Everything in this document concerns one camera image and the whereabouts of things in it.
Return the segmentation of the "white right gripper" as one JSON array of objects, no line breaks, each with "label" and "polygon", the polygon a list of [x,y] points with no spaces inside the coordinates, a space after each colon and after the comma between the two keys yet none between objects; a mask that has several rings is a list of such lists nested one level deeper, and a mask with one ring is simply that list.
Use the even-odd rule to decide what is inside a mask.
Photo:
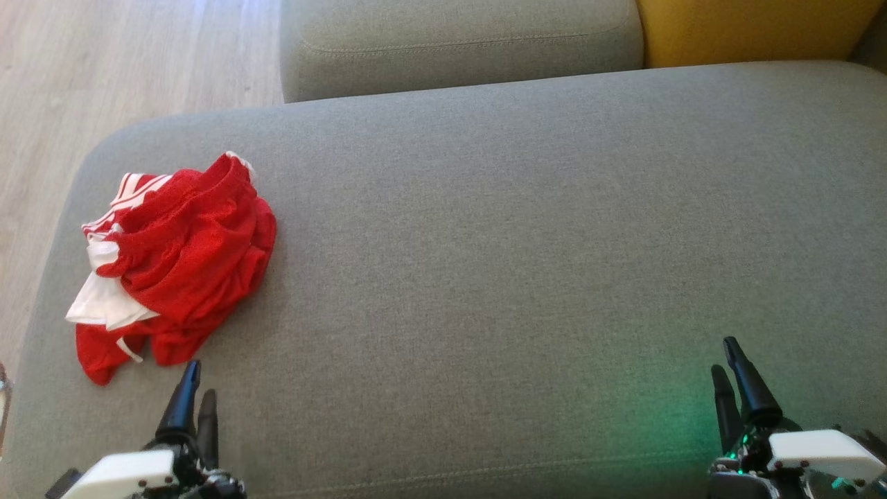
[{"label": "white right gripper", "polygon": [[887,499],[887,457],[871,449],[881,443],[871,432],[862,440],[837,429],[744,434],[744,424],[776,426],[783,411],[735,337],[723,339],[723,351],[739,389],[741,414],[728,373],[712,365],[723,457],[710,467],[707,499],[816,499],[815,475],[831,477],[829,488],[847,496],[874,491]]}]

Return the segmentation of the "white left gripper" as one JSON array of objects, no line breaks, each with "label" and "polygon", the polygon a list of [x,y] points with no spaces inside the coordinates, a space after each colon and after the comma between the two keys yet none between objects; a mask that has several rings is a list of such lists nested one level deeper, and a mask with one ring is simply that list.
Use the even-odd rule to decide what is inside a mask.
[{"label": "white left gripper", "polygon": [[[174,445],[106,455],[63,499],[247,499],[244,482],[219,469],[215,389],[204,392],[195,426],[200,375],[202,363],[188,362],[155,430],[158,442]],[[190,446],[176,445],[195,437],[202,460]]]}]

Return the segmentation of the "red jersey with white sleeves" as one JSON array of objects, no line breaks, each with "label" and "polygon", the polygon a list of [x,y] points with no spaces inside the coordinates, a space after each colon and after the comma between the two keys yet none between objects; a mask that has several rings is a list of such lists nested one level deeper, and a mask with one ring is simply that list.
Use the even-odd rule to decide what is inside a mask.
[{"label": "red jersey with white sleeves", "polygon": [[124,291],[118,278],[97,275],[95,269],[117,258],[119,250],[105,238],[119,218],[141,206],[149,193],[164,184],[181,184],[200,176],[197,170],[180,170],[172,175],[128,173],[121,180],[110,209],[101,218],[83,225],[87,256],[93,271],[80,288],[66,320],[76,326],[77,359],[86,377],[106,386],[120,366],[130,360],[141,362],[147,335],[168,325],[168,320],[137,302]]}]

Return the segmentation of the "red Bulls 23 shorts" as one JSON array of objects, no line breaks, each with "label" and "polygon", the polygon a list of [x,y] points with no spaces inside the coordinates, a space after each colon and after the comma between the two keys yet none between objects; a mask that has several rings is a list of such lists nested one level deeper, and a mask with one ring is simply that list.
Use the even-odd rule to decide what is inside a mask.
[{"label": "red Bulls 23 shorts", "polygon": [[116,258],[97,274],[155,313],[126,331],[151,339],[159,363],[190,360],[261,284],[278,223],[252,167],[226,152],[208,170],[180,170],[115,218]]}]

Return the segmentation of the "grey sofa seat cushion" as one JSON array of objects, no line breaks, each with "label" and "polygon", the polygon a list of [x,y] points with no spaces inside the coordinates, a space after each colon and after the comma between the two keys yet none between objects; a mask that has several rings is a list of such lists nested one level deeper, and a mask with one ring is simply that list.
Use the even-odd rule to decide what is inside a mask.
[{"label": "grey sofa seat cushion", "polygon": [[787,417],[887,440],[887,75],[672,67],[114,133],[58,222],[0,499],[151,438],[182,370],[83,376],[80,224],[228,150],[279,228],[199,354],[249,499],[703,497],[728,335]]}]

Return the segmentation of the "yellow pillow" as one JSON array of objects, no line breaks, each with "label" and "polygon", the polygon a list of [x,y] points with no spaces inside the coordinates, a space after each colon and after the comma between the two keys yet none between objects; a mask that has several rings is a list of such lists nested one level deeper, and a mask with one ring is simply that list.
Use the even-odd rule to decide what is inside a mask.
[{"label": "yellow pillow", "polygon": [[646,67],[846,60],[887,0],[636,0]]}]

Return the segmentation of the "grey sofa back cushion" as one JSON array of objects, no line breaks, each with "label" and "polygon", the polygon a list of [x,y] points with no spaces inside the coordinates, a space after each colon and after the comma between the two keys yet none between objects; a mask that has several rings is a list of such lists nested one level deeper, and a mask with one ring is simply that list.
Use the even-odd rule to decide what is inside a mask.
[{"label": "grey sofa back cushion", "polygon": [[285,102],[640,69],[636,0],[282,0]]}]

